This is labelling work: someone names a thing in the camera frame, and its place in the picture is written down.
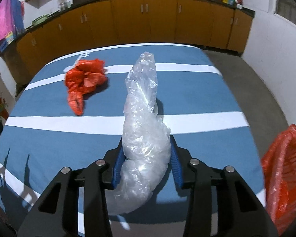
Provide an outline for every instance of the red plastic bag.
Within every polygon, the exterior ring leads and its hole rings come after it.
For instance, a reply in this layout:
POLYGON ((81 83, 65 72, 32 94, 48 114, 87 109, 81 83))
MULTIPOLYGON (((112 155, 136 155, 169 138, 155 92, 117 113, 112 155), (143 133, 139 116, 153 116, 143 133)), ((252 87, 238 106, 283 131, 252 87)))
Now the red plastic bag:
POLYGON ((277 136, 261 164, 266 210, 281 235, 296 217, 296 125, 277 136))
POLYGON ((68 104, 77 116, 83 114, 83 95, 93 92, 96 86, 106 80, 104 61, 79 60, 73 69, 66 73, 65 85, 68 87, 68 104))

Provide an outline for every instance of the concrete floor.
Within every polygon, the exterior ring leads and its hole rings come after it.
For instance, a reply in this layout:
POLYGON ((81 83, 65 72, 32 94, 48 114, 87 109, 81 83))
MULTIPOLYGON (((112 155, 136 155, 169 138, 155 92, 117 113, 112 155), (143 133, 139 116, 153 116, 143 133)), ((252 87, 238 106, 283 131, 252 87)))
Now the concrete floor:
POLYGON ((278 133, 288 128, 283 112, 263 81, 241 57, 207 50, 204 52, 223 74, 248 120, 262 157, 278 133))

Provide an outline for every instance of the green pot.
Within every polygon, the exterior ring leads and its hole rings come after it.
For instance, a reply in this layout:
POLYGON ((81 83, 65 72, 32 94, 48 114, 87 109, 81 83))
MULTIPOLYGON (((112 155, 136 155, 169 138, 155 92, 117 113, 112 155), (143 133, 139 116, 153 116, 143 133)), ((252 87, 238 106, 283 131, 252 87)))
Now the green pot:
POLYGON ((47 18, 48 18, 48 14, 47 15, 40 16, 37 19, 35 19, 35 20, 32 21, 32 25, 33 26, 36 26, 36 25, 44 22, 47 18))

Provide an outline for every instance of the bed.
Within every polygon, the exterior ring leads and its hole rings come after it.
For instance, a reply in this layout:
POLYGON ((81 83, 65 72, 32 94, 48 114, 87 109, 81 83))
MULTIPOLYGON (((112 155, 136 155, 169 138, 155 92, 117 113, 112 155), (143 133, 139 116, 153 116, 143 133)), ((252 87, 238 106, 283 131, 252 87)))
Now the bed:
MULTIPOLYGON (((125 78, 144 51, 154 54, 158 111, 178 146, 208 166, 234 166, 265 205, 262 169, 250 127, 204 52, 171 43, 119 45, 55 59, 39 71, 16 103, 0 137, 0 205, 14 228, 20 227, 62 167, 87 167, 117 147, 127 95, 125 78), (82 58, 104 60, 108 83, 85 96, 84 114, 77 117, 67 104, 63 80, 64 69, 82 58)), ((110 217, 113 235, 182 236, 188 196, 189 190, 176 188, 169 167, 145 205, 110 217)), ((81 204, 78 229, 83 235, 81 204)))

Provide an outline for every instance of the pink towel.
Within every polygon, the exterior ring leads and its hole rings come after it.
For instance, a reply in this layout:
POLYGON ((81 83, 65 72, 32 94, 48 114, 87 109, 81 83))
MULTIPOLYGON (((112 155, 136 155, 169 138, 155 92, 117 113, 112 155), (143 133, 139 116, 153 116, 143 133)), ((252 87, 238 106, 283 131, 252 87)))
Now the pink towel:
POLYGON ((2 0, 0 3, 0 40, 12 30, 11 0, 2 0))

